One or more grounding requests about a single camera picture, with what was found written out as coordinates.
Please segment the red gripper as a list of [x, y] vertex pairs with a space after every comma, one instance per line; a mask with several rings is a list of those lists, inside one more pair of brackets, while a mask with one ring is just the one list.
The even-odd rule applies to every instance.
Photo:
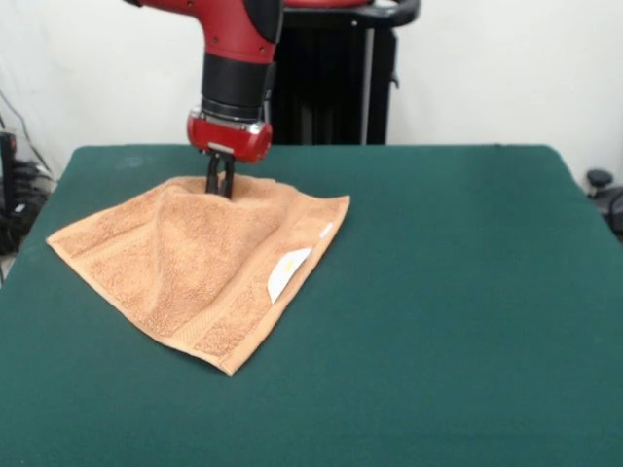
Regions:
[[[193, 109], [187, 119], [187, 134], [193, 147], [211, 152], [206, 174], [205, 192], [231, 199], [233, 195], [235, 160], [258, 162], [268, 153], [272, 143], [272, 126], [267, 122], [244, 123], [222, 120], [201, 109]], [[221, 157], [218, 153], [234, 157]], [[223, 164], [219, 182], [218, 167]]]

